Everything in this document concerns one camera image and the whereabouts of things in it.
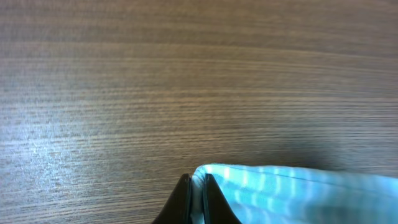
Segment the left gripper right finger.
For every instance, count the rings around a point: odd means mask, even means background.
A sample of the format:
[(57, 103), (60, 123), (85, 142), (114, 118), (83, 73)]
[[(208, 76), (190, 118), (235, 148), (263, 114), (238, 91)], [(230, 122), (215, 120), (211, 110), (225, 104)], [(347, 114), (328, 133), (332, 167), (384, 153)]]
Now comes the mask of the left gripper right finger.
[(202, 199), (205, 224), (241, 224), (211, 174), (205, 175)]

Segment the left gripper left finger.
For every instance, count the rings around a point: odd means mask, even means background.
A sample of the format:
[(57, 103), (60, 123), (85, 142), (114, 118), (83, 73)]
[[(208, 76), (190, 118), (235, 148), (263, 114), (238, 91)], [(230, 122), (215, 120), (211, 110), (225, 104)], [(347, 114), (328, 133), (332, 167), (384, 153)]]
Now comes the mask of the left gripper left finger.
[(183, 174), (152, 224), (192, 224), (192, 178)]

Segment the light blue striped baby pants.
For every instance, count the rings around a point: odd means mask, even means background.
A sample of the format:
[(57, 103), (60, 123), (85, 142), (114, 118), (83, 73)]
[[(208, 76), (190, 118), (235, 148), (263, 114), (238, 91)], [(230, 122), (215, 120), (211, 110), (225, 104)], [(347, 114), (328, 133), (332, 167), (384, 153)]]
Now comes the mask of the light blue striped baby pants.
[(207, 164), (192, 177), (193, 223), (204, 223), (211, 174), (241, 223), (397, 223), (397, 179), (302, 167)]

